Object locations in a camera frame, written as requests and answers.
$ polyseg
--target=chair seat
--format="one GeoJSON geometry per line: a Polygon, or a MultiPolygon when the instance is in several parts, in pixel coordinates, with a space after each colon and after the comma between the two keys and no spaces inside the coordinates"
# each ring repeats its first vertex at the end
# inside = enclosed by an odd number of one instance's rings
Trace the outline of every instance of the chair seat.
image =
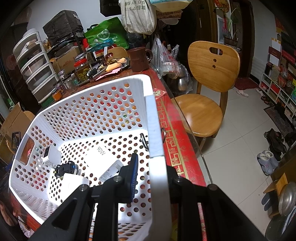
{"type": "Polygon", "coordinates": [[[175,99],[195,136],[209,137],[219,130],[223,114],[216,102],[199,94],[185,94],[175,99]]]}

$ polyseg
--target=mug handle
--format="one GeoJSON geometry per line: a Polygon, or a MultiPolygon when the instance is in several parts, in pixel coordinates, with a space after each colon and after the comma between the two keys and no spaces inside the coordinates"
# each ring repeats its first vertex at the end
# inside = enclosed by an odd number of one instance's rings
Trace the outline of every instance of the mug handle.
{"type": "Polygon", "coordinates": [[[145,51],[146,51],[146,53],[148,52],[149,55],[150,55],[150,57],[147,58],[148,63],[150,63],[150,61],[152,60],[152,57],[153,57],[152,51],[151,51],[150,49],[146,49],[145,51]]]}

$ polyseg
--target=black bag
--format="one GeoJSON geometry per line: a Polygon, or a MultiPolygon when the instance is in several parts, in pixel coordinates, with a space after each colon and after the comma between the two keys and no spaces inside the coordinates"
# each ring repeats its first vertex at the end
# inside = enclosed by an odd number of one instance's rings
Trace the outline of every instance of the black bag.
{"type": "Polygon", "coordinates": [[[121,9],[118,0],[100,0],[100,12],[105,17],[120,15],[121,9]]]}
{"type": "Polygon", "coordinates": [[[73,31],[83,32],[83,27],[76,12],[62,10],[43,26],[43,30],[50,44],[54,46],[59,41],[71,37],[73,31]]]}

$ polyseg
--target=green bag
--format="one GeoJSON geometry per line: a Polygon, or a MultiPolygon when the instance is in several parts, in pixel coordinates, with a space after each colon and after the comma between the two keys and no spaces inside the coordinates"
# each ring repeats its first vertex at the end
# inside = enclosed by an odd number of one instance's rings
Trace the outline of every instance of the green bag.
{"type": "Polygon", "coordinates": [[[126,31],[122,26],[118,17],[114,17],[101,22],[99,25],[84,33],[89,44],[94,42],[104,42],[107,39],[112,39],[117,46],[125,49],[129,48],[126,41],[126,31]]]}

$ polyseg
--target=doormat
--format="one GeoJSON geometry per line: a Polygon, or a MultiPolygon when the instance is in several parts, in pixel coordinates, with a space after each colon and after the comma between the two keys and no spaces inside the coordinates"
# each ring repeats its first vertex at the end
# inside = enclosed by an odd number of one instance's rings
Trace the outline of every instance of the doormat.
{"type": "Polygon", "coordinates": [[[257,83],[247,77],[237,78],[234,86],[238,90],[254,89],[259,87],[257,83]]]}
{"type": "Polygon", "coordinates": [[[279,129],[280,133],[285,137],[288,133],[293,132],[291,124],[288,120],[283,120],[279,113],[275,110],[274,106],[267,107],[264,109],[269,115],[271,120],[275,123],[276,127],[279,129]]]}

